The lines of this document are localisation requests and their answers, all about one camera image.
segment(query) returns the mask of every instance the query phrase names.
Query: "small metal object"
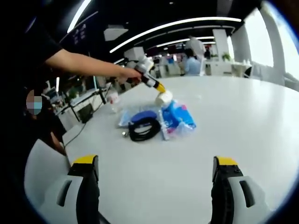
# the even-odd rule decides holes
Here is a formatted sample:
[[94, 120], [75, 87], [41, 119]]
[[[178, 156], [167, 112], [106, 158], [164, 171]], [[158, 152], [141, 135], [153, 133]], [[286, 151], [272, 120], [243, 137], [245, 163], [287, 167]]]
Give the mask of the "small metal object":
[[129, 135], [129, 132], [122, 132], [121, 134], [123, 137], [127, 137]]

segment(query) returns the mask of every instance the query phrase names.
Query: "black cable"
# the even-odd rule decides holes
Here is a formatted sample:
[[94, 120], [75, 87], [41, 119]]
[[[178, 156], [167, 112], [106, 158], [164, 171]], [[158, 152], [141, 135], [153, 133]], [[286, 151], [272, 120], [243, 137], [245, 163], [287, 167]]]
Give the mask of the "black cable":
[[[142, 125], [150, 124], [151, 128], [143, 132], [135, 132], [135, 129]], [[142, 118], [139, 121], [129, 124], [129, 135], [132, 141], [145, 141], [153, 138], [161, 130], [159, 121], [155, 118]]]
[[[108, 90], [107, 90], [107, 93], [106, 93], [106, 95], [105, 95], [105, 98], [106, 98], [106, 96], [108, 95], [108, 92], [109, 92], [111, 86], [112, 86], [112, 84], [109, 86], [109, 88], [108, 88]], [[102, 103], [99, 105], [99, 107], [98, 107], [97, 109], [94, 110], [94, 112], [96, 112], [96, 111], [102, 106], [103, 103], [104, 103], [104, 102], [102, 101]], [[77, 137], [81, 134], [81, 132], [82, 132], [83, 129], [85, 128], [86, 124], [87, 124], [87, 122], [83, 125], [82, 129], [80, 130], [80, 132], [79, 132], [74, 138], [72, 138], [68, 143], [65, 144], [64, 148], [66, 148], [68, 144], [70, 144], [75, 138], [77, 138]]]

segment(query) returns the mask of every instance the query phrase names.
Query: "coiled black cable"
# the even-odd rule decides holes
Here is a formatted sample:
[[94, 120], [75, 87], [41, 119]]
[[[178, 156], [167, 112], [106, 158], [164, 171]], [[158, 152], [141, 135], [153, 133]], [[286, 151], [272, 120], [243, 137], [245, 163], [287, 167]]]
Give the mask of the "coiled black cable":
[[[149, 124], [151, 128], [143, 132], [135, 132], [135, 129], [140, 128], [142, 125]], [[161, 130], [159, 121], [155, 118], [142, 118], [139, 121], [129, 124], [129, 135], [132, 141], [145, 141], [153, 138]]]

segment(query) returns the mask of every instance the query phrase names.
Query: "clear plastic bag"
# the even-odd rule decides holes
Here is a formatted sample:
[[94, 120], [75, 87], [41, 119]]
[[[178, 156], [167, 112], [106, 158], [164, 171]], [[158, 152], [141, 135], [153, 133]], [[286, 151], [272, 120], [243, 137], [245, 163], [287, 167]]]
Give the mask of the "clear plastic bag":
[[174, 100], [159, 110], [159, 119], [164, 140], [186, 136], [196, 128], [187, 107]]
[[172, 101], [166, 108], [155, 105], [132, 106], [122, 111], [119, 127], [127, 128], [132, 117], [144, 111], [153, 111], [161, 124], [164, 140], [186, 136], [193, 132], [196, 125], [184, 104]]

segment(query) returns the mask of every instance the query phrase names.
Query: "white table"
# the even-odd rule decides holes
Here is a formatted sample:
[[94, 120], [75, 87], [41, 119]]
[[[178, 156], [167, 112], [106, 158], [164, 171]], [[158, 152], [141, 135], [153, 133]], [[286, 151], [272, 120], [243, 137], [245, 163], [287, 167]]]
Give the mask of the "white table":
[[[236, 77], [160, 80], [193, 116], [197, 128], [190, 136], [132, 142], [122, 137], [118, 115], [105, 105], [66, 149], [70, 161], [99, 155], [99, 209], [107, 220], [207, 224], [215, 155], [234, 158], [276, 209], [299, 170], [299, 93]], [[156, 95], [142, 84], [121, 98], [128, 106], [151, 103]]]

